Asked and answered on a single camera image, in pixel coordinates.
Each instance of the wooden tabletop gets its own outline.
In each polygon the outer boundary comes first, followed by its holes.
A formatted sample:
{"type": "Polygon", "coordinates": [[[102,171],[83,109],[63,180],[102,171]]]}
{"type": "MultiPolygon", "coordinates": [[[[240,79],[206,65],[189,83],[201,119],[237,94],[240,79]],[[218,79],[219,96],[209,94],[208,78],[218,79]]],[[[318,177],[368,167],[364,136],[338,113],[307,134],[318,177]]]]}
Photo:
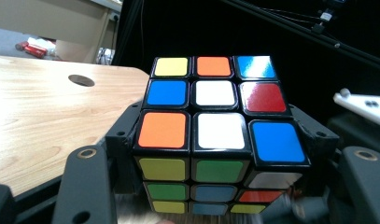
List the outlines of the wooden tabletop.
{"type": "Polygon", "coordinates": [[[147,82],[136,68],[0,56],[0,184],[16,196],[61,175],[70,152],[103,138],[147,82]]]}

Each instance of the blue square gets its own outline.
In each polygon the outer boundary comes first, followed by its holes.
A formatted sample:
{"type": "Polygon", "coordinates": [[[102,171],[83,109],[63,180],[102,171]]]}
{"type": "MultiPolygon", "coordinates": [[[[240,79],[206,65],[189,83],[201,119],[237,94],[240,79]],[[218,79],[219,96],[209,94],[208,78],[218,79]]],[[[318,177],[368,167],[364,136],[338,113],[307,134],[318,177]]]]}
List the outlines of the blue square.
{"type": "Polygon", "coordinates": [[[196,215],[224,216],[226,212],[226,204],[194,203],[192,207],[192,213],[196,215]]]}
{"type": "Polygon", "coordinates": [[[237,62],[240,77],[263,79],[276,76],[269,56],[239,56],[237,62]]]}
{"type": "Polygon", "coordinates": [[[262,161],[304,162],[298,135],[291,123],[252,122],[255,147],[262,161]]]}
{"type": "Polygon", "coordinates": [[[233,199],[233,186],[196,186],[193,200],[198,202],[226,203],[233,199]]]}
{"type": "Polygon", "coordinates": [[[147,104],[184,105],[188,101],[187,88],[188,84],[184,80],[151,80],[147,104]]]}

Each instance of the orange square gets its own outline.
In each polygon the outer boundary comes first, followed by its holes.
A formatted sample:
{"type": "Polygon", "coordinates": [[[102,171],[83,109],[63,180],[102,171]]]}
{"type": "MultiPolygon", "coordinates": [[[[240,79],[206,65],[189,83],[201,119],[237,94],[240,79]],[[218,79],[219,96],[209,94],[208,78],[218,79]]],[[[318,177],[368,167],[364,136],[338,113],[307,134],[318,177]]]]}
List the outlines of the orange square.
{"type": "Polygon", "coordinates": [[[199,57],[197,73],[199,76],[228,77],[231,75],[230,62],[227,57],[199,57]]]}
{"type": "Polygon", "coordinates": [[[148,112],[140,129],[140,147],[181,148],[185,144],[187,117],[182,113],[148,112]]]}

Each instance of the rubik's cube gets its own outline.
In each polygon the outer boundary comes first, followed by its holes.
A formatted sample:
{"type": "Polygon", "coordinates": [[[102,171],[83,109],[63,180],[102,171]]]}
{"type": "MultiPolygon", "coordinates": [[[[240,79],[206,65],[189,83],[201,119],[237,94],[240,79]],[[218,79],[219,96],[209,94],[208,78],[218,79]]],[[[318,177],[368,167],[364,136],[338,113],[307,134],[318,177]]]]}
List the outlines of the rubik's cube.
{"type": "Polygon", "coordinates": [[[156,58],[133,155],[152,209],[257,214],[310,167],[271,57],[156,58]]]}

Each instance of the gray floor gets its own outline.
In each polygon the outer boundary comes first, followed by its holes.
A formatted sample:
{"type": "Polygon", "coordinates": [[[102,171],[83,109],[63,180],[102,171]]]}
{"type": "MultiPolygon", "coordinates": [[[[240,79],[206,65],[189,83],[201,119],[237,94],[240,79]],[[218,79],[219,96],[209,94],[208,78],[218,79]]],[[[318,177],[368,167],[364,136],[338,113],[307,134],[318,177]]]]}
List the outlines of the gray floor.
{"type": "Polygon", "coordinates": [[[38,38],[36,35],[0,29],[0,55],[19,58],[36,58],[24,51],[15,49],[16,44],[21,43],[22,41],[27,41],[29,37],[38,38]]]}

